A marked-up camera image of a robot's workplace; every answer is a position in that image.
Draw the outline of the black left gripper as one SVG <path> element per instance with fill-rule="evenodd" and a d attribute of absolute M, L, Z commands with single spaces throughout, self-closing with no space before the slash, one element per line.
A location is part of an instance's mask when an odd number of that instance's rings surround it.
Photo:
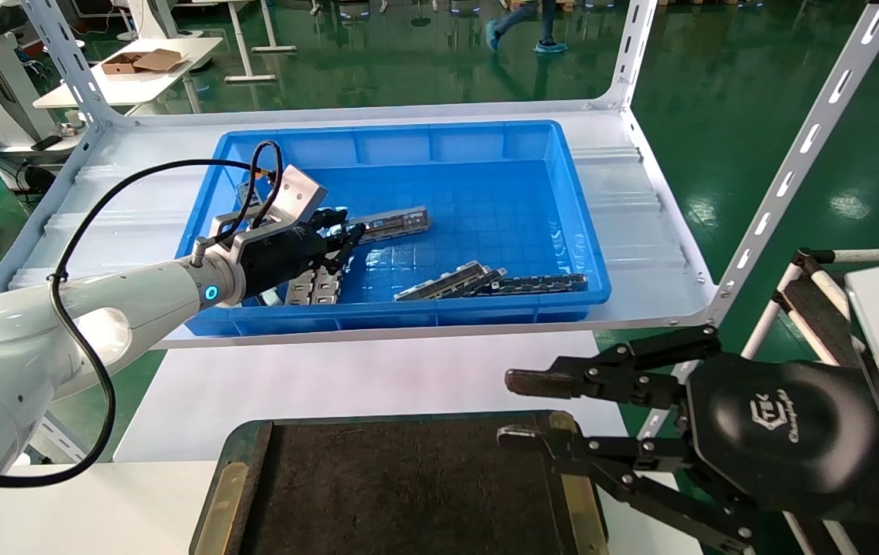
<path fill-rule="evenodd" d="M 307 224 L 296 224 L 271 232 L 257 229 L 242 236 L 243 298 L 253 298 L 311 270 L 321 257 L 327 273 L 341 273 L 352 251 L 365 235 L 366 225 L 356 224 L 330 237 L 321 230 L 342 226 L 347 210 L 322 208 L 313 212 Z"/>

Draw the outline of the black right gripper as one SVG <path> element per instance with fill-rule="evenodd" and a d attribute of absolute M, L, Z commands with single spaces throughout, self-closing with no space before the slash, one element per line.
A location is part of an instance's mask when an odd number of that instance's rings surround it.
<path fill-rule="evenodd" d="M 879 409 L 861 372 L 819 362 L 767 363 L 723 352 L 716 327 L 612 345 L 594 356 L 558 356 L 546 370 L 510 369 L 518 395 L 612 401 L 653 409 L 687 396 L 697 456 L 757 505 L 835 516 L 852 512 L 874 447 Z M 655 370 L 704 361 L 684 385 Z M 587 438 L 567 429 L 507 425 L 503 449 L 535 452 L 554 473 L 583 476 L 631 509 L 723 553 L 753 553 L 751 512 L 738 499 L 716 510 L 647 477 L 690 467 L 673 440 Z"/>

